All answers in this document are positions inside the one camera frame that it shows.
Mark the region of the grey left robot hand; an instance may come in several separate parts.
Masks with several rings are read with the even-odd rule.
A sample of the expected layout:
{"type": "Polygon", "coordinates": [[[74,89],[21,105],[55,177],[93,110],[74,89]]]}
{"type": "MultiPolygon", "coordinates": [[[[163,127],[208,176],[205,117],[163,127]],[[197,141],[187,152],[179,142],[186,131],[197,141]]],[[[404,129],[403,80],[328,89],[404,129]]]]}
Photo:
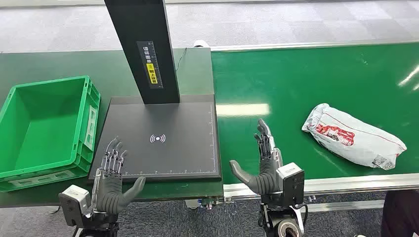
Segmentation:
{"type": "Polygon", "coordinates": [[[126,150],[121,151],[122,141],[115,137],[105,147],[101,163],[95,172],[92,189],[92,208],[96,212],[119,214],[143,190],[146,178],[140,176],[131,188],[122,191],[121,169],[126,150]]]}

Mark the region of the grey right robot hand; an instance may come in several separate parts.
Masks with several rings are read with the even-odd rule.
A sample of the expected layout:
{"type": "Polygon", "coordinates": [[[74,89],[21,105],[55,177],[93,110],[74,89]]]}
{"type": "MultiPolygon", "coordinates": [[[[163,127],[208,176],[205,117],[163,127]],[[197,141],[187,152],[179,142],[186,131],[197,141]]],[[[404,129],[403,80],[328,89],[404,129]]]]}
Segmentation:
{"type": "Polygon", "coordinates": [[[245,184],[252,192],[266,195],[280,191],[276,179],[276,170],[283,165],[280,149],[276,146],[270,128],[263,119],[258,120],[254,138],[258,144],[260,155],[259,174],[251,175],[242,170],[236,160],[230,160],[229,165],[234,176],[245,184]]]}

